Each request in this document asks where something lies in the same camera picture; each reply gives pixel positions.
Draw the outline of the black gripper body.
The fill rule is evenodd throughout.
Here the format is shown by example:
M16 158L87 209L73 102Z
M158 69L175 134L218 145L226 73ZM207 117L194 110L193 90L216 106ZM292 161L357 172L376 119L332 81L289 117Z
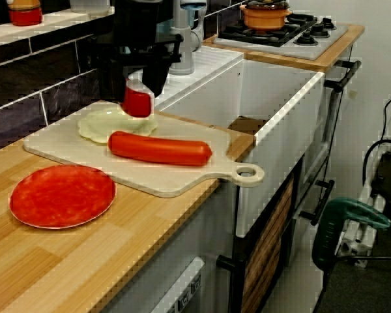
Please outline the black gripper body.
M166 35L152 42L136 42L129 46L119 46L113 42L111 34L91 38L91 63L101 70L129 68L169 68L180 63L181 35Z

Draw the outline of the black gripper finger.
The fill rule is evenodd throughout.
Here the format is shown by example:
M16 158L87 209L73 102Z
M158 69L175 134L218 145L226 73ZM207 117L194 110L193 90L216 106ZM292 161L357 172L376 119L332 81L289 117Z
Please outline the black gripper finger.
M162 93L168 72L169 66L163 64L150 65L143 69L141 81L152 91L154 97Z
M126 79L123 67L99 68L98 81L102 100L123 100Z

